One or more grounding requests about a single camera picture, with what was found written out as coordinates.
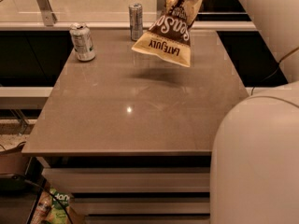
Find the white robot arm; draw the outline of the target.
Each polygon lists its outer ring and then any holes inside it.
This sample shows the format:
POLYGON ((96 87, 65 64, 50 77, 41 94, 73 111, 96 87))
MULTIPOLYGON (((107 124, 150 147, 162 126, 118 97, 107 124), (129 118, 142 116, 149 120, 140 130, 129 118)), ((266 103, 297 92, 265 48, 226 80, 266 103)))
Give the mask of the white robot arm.
POLYGON ((299 224, 299 0, 239 0, 287 78, 223 119, 210 167, 210 224, 299 224))

